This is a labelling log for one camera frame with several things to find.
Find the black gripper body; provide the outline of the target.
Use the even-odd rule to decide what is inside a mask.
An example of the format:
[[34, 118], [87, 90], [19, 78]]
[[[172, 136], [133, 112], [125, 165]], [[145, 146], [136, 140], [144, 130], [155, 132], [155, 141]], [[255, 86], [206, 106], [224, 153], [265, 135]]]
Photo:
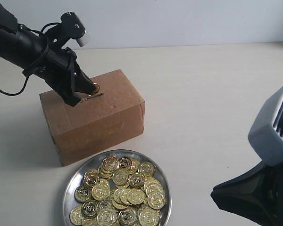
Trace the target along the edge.
[[73, 94], [75, 78], [79, 75], [77, 55], [69, 47], [57, 52], [49, 50], [35, 75], [45, 80], [58, 94]]

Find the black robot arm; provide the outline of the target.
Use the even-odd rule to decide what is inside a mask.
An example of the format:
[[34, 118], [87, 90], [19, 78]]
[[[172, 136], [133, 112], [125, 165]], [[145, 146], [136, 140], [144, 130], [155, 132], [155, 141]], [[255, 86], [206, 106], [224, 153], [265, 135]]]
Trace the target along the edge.
[[43, 79], [65, 104], [75, 106], [81, 101], [78, 93], [94, 95], [100, 88], [80, 68], [76, 53], [64, 46], [70, 39], [86, 45], [90, 37], [85, 26], [74, 12], [60, 20], [33, 30], [0, 3], [0, 57], [22, 68], [26, 79]]

